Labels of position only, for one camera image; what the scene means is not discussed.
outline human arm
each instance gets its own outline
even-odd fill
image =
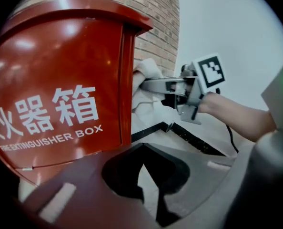
[[[204,97],[199,105],[199,113],[214,116],[253,142],[276,129],[270,112],[243,106],[215,93],[208,93]]]

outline brick wall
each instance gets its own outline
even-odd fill
[[[15,12],[44,0],[22,0]],[[154,29],[136,38],[134,62],[153,58],[165,76],[173,76],[179,40],[179,0],[114,0],[153,19]]]

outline red fire extinguisher box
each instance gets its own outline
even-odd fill
[[[0,35],[0,159],[40,184],[131,143],[134,38],[151,19],[111,0],[50,0]]]

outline floor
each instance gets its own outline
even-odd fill
[[[165,133],[159,130],[133,144],[137,143],[155,143],[183,151],[199,152],[198,149],[191,146],[188,142],[184,141],[171,131]],[[151,216],[156,218],[159,191],[145,166],[143,166],[140,170],[138,185],[143,189],[144,192],[144,206],[149,211]],[[19,186],[19,200],[23,202],[34,189],[34,185],[31,185],[30,183],[21,179]]]

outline towel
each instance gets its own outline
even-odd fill
[[[142,131],[162,121],[171,123],[172,120],[161,100],[164,94],[152,93],[141,89],[139,86],[146,79],[160,79],[163,74],[153,59],[139,62],[133,68],[132,85],[132,113],[131,133]]]

